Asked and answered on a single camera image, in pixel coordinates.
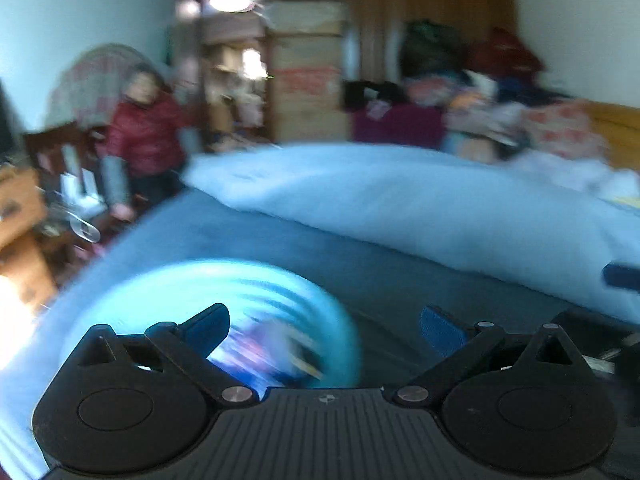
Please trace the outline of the seated person red jacket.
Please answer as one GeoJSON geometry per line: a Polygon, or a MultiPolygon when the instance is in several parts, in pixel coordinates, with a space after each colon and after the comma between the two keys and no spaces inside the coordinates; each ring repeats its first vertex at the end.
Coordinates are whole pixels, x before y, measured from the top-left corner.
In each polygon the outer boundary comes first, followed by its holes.
{"type": "Polygon", "coordinates": [[[136,216],[134,198],[150,207],[178,194],[188,159],[201,151],[198,130],[149,65],[138,65],[106,129],[103,182],[111,214],[120,221],[136,216]]]}

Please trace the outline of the pile of clothes bags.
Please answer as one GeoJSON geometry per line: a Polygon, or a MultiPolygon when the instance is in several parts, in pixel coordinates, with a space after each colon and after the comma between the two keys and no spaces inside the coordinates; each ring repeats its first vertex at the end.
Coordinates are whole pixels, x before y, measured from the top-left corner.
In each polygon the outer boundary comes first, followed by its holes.
{"type": "Polygon", "coordinates": [[[353,141],[432,148],[485,164],[525,150],[568,160],[605,155],[586,102],[544,87],[541,60],[502,28],[467,46],[450,26],[409,22],[398,68],[397,84],[346,84],[353,141]]]}

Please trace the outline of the blue bed sheet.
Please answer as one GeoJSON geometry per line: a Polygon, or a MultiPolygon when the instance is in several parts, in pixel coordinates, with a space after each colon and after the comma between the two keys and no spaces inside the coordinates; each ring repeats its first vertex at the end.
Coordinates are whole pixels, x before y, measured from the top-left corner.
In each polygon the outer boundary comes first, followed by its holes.
{"type": "MultiPolygon", "coordinates": [[[[434,304],[465,321],[490,318],[528,332],[565,308],[565,302],[526,287],[450,270],[423,258],[319,231],[280,218],[237,211],[212,196],[189,191],[170,200],[119,240],[68,285],[43,317],[29,344],[1,374],[1,463],[13,479],[38,479],[48,470],[32,434],[32,413],[72,345],[85,330],[106,323],[142,330],[192,313],[186,302],[228,301],[213,270],[262,278],[261,295],[285,292],[288,310],[319,321],[329,341],[343,336],[323,290],[356,333],[356,378],[366,386],[400,382],[435,364],[420,337],[418,315],[434,304]]],[[[344,479],[363,452],[365,479],[480,479],[488,471],[439,436],[432,422],[418,427],[398,410],[390,422],[367,422],[360,438],[334,425],[340,402],[310,398],[306,410],[316,435],[294,439],[291,414],[273,441],[265,431],[235,431],[219,455],[198,459],[198,479],[302,477],[344,479]]]]}

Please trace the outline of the wooden drawer dresser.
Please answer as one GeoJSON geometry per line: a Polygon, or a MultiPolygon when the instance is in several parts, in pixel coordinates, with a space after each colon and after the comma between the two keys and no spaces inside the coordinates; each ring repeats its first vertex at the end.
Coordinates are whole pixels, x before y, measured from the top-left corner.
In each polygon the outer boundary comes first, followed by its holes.
{"type": "Polygon", "coordinates": [[[35,231],[46,213],[35,170],[2,166],[1,276],[16,292],[18,304],[33,314],[58,291],[35,231]]]}

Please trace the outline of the wooden headboard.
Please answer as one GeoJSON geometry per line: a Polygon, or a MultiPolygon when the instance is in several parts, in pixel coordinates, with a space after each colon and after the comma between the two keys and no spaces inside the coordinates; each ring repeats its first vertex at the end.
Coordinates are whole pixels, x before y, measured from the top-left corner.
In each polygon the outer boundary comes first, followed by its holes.
{"type": "Polygon", "coordinates": [[[589,101],[591,125],[606,141],[606,159],[617,169],[640,169],[640,110],[638,107],[589,101]]]}

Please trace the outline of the turquoise plastic basket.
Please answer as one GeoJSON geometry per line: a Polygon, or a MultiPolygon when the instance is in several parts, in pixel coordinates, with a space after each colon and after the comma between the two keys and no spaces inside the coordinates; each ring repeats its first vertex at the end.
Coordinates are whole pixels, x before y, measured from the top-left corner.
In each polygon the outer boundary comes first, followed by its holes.
{"type": "Polygon", "coordinates": [[[259,394],[358,384],[359,340],[338,300],[290,271],[243,260],[174,263],[113,287],[72,323],[58,359],[66,361],[93,325],[141,334],[158,322],[186,322],[212,304],[227,307],[230,330],[209,362],[259,394]]]}

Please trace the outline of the light blue duvet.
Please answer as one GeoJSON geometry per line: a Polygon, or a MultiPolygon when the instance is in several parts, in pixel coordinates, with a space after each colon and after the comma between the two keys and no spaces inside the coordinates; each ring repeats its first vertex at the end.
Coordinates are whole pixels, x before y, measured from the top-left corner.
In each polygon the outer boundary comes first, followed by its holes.
{"type": "Polygon", "coordinates": [[[425,148],[299,144],[191,159],[183,182],[260,212],[637,322],[605,284],[639,260],[639,216],[585,192],[425,148]]]}

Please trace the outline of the stacked cardboard boxes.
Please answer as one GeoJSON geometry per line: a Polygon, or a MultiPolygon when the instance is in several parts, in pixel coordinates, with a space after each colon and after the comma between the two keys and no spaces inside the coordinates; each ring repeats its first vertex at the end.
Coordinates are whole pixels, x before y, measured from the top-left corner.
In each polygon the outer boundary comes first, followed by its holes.
{"type": "Polygon", "coordinates": [[[268,39],[270,133],[278,143],[349,138],[343,108],[347,8],[331,0],[276,0],[262,8],[268,39]]]}

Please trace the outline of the dark wooden chair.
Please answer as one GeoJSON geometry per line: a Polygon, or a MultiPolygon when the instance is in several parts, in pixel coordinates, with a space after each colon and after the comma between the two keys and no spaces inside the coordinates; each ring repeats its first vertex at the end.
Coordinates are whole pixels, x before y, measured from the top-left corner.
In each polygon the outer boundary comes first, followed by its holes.
{"type": "Polygon", "coordinates": [[[25,134],[23,141],[39,177],[48,218],[70,228],[84,242],[99,242],[102,229],[98,220],[108,218],[108,206],[90,134],[77,122],[66,122],[25,134]]]}

